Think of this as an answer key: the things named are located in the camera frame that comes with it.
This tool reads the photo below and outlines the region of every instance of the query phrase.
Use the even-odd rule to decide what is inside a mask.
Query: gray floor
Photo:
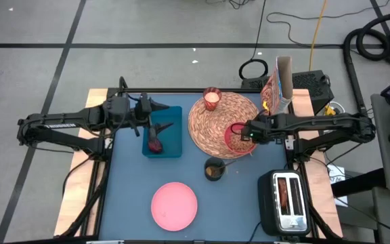
[[[251,1],[234,10],[229,3],[209,5],[203,0],[87,0],[73,43],[253,43],[262,4],[261,0]],[[286,12],[318,16],[321,4],[319,0],[267,0],[265,15]],[[65,43],[78,5],[79,0],[0,0],[0,43]],[[369,0],[329,1],[325,14],[355,12],[364,7],[371,7]],[[389,14],[390,4],[381,11]],[[293,39],[311,42],[316,20],[270,18],[289,21]],[[370,9],[348,19],[325,19],[318,43],[342,43],[348,32],[374,18],[376,14]],[[290,43],[287,30],[284,24],[264,20],[260,43]],[[371,39],[365,42],[376,43]],[[261,52],[257,57],[266,60],[269,67],[274,66],[276,56],[291,56],[293,72],[308,69],[308,49],[290,46],[257,52]],[[0,48],[0,223],[26,153],[26,148],[18,146],[16,140],[16,122],[40,112],[61,53],[58,48]],[[238,67],[252,53],[253,49],[245,48],[71,49],[50,112],[81,109],[90,88],[115,87],[120,75],[125,76],[129,87],[239,87]],[[390,65],[371,62],[356,54],[352,57],[369,108],[370,95],[390,84]],[[321,69],[330,76],[334,100],[347,112],[355,112],[342,51],[315,50],[313,69]],[[244,71],[247,77],[261,73],[256,64]],[[335,146],[328,156],[332,159],[352,146],[353,143]],[[5,241],[52,237],[61,203],[62,180],[70,159],[71,155],[35,153]],[[381,167],[376,140],[360,146],[337,164],[357,172]],[[354,232],[345,234],[359,239],[360,234]]]

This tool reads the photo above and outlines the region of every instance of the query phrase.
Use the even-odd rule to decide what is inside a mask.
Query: black bowl
[[[207,159],[204,164],[204,175],[210,181],[217,181],[223,176],[223,173],[225,173],[224,165],[225,163],[222,159],[211,157],[210,159]]]

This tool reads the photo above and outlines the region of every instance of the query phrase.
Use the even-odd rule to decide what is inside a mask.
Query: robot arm
[[[68,146],[74,150],[83,150],[96,160],[105,156],[104,139],[115,134],[120,128],[130,127],[139,136],[138,126],[147,127],[149,141],[158,142],[157,134],[167,125],[153,125],[150,114],[168,106],[148,99],[147,93],[142,93],[136,100],[134,108],[130,108],[129,94],[123,92],[108,98],[103,104],[84,108],[77,113],[61,113],[52,115],[31,114],[26,119],[18,121],[17,138],[20,145],[32,146],[40,142],[50,142]],[[77,136],[55,131],[54,129],[80,127],[91,133],[101,129],[109,129],[111,133],[98,138],[84,139]]]
[[[287,144],[287,149],[293,150],[295,159],[307,161],[315,150],[327,150],[335,144],[349,140],[367,143],[375,137],[375,126],[371,119],[361,114],[296,117],[282,113],[272,116],[257,115],[253,120],[248,120],[242,129],[241,140],[252,139],[254,143],[267,144],[274,140],[286,139],[287,135],[299,131],[314,130],[332,132],[311,140],[299,139]]]

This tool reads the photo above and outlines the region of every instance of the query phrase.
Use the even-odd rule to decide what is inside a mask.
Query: pink plate
[[[183,230],[194,220],[198,203],[189,186],[180,182],[164,184],[154,193],[152,215],[154,221],[169,231]]]

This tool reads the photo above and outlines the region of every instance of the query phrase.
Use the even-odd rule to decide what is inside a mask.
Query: wooden board
[[[97,106],[106,99],[108,89],[90,89],[88,93],[86,108]],[[84,129],[79,130],[79,137],[92,138],[94,137]],[[76,167],[80,162],[84,161],[87,155],[84,152],[75,152],[72,159],[70,169]],[[79,167],[67,180],[66,192],[64,193],[60,214],[58,215],[57,225],[54,235],[60,235],[72,224],[76,217],[81,212],[87,200],[89,183],[91,180],[91,172],[93,171],[93,161],[86,162],[84,166]],[[95,215],[97,213],[97,203],[91,210],[89,217],[89,225],[87,234],[93,234]]]
[[[314,116],[307,89],[293,90],[292,105],[296,116]],[[316,138],[318,137],[318,131],[302,131],[299,132],[299,137],[302,139]],[[324,155],[320,151],[315,151],[312,157],[324,162]],[[312,203],[332,231],[342,237],[343,231],[339,224],[337,207],[335,206],[332,188],[330,187],[329,175],[326,166],[322,165],[321,162],[312,159],[305,163]],[[324,236],[321,231],[319,231],[319,236]]]
[[[86,107],[101,104],[106,99],[106,92],[107,89],[90,89]],[[294,89],[293,96],[294,98],[292,100],[292,104],[295,109],[295,114],[297,116],[313,116],[311,99],[309,97],[308,90]],[[79,136],[83,138],[92,137],[90,133],[83,129],[79,131]],[[317,137],[318,132],[304,131],[300,132],[299,136],[301,138],[311,139]],[[315,152],[312,157],[324,162],[322,152]],[[75,167],[86,158],[87,155],[85,155],[85,153],[76,152],[73,156],[70,168]],[[87,199],[92,170],[93,162],[88,162],[76,170],[68,179],[66,193],[64,194],[60,214],[58,216],[55,235],[64,232],[72,224],[73,220],[84,207]],[[311,160],[306,162],[306,170],[314,207],[318,210],[319,214],[323,217],[324,221],[331,227],[331,229],[337,235],[343,236],[326,167],[316,160]],[[88,234],[93,233],[96,213],[97,207],[94,207],[90,214],[89,226],[87,229]]]

